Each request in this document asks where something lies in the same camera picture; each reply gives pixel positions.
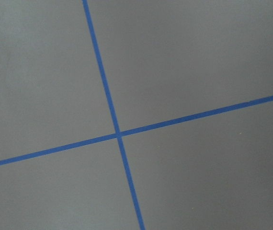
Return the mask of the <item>brown paper table cover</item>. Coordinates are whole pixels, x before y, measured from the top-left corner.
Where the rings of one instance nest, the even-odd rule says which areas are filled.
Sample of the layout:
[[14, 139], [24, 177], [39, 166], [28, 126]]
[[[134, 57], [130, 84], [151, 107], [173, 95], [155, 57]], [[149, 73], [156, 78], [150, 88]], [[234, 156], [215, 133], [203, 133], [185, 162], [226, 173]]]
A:
[[273, 230], [273, 0], [0, 0], [0, 230]]

